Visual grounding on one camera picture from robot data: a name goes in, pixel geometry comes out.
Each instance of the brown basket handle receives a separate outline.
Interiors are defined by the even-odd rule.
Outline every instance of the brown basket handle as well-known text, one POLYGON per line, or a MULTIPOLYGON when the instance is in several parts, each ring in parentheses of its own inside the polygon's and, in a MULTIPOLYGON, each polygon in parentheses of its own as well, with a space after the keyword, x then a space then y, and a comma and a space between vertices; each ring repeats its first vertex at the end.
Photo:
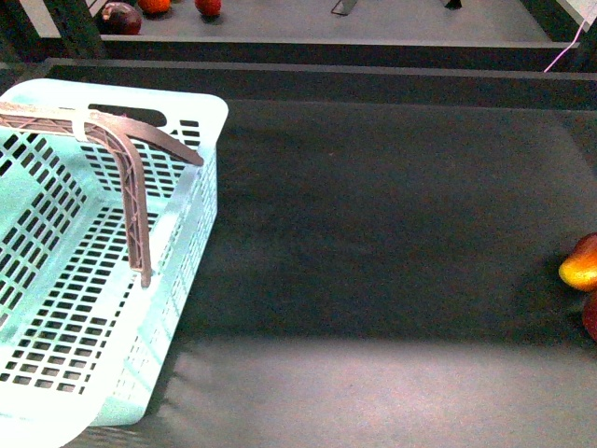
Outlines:
POLYGON ((131 269, 141 273, 141 286, 151 284, 146 182, 141 157, 131 138, 171 156, 203 165, 203 158, 170 135, 141 121, 88 109, 60 109, 0 102, 0 128, 29 133, 74 136, 97 143, 112 154, 120 174, 125 230, 131 269))

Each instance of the red apple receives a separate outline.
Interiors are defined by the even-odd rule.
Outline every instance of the red apple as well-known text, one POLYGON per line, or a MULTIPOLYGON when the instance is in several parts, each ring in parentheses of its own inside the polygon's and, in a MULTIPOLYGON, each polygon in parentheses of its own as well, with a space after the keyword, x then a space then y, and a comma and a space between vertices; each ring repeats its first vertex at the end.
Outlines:
POLYGON ((593 340, 597 341, 597 296, 591 294, 582 311, 582 324, 593 340))
POLYGON ((202 16, 215 17, 220 15, 222 0, 195 0, 195 7, 202 16))
POLYGON ((142 19, 141 14, 131 5, 109 2, 102 9, 102 21, 112 34, 138 35, 142 19))

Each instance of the plastic shopping basket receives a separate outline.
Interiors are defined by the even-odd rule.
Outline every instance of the plastic shopping basket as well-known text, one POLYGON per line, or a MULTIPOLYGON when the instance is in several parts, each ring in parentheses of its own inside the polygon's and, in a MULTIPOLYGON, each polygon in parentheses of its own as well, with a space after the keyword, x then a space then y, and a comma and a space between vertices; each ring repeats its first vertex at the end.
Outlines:
POLYGON ((143 416, 215 220, 227 114, 211 95, 52 79, 0 97, 3 447, 143 416))

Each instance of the handle hole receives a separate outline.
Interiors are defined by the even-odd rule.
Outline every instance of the handle hole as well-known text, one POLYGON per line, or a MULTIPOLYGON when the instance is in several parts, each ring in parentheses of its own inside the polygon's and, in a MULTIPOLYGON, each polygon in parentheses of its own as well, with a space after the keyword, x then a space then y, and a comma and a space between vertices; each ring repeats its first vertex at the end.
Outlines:
POLYGON ((155 128, 161 128, 168 122, 164 114, 152 109, 126 107, 123 105, 90 105, 90 109, 99 110, 106 114, 126 116, 128 119, 136 119, 143 123, 150 124, 155 128))

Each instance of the pink cable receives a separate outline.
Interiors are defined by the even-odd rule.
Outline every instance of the pink cable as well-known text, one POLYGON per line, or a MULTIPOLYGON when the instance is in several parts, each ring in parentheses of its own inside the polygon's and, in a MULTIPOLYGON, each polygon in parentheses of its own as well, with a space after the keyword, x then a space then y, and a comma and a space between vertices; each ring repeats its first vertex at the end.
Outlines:
POLYGON ((589 12, 587 13, 587 16, 585 17, 585 20, 584 20, 584 21, 582 21, 582 23, 581 23, 581 24, 580 24, 580 26, 578 27, 578 31, 576 32, 575 39, 572 41, 572 43, 571 43, 571 44, 570 44, 568 47, 566 47, 566 49, 565 49, 564 51, 562 51, 562 52, 561 52, 561 53, 560 53, 560 54, 559 54, 559 55, 556 57, 556 59, 554 59, 554 60, 553 60, 553 62, 552 62, 552 63, 551 63, 549 66, 548 66, 548 68, 546 68, 546 69, 543 71, 543 73, 547 73, 549 70, 551 70, 551 67, 553 67, 553 66, 556 64, 556 62, 557 62, 557 61, 559 61, 559 60, 562 58, 562 56, 563 56, 564 54, 566 54, 566 53, 567 53, 567 52, 568 52, 568 51, 569 51, 569 50, 570 50, 570 49, 571 49, 571 48, 572 48, 572 47, 575 45, 575 43, 578 41, 578 38, 580 37, 580 33, 582 33, 582 29, 583 29, 583 27, 585 26, 585 23, 587 23, 587 17, 589 17, 589 16, 590 16, 590 15, 593 13, 593 11, 595 10, 595 8, 596 8, 596 7, 597 7, 597 3, 595 3, 595 4, 593 5, 593 7, 592 7, 592 8, 589 10, 589 12))

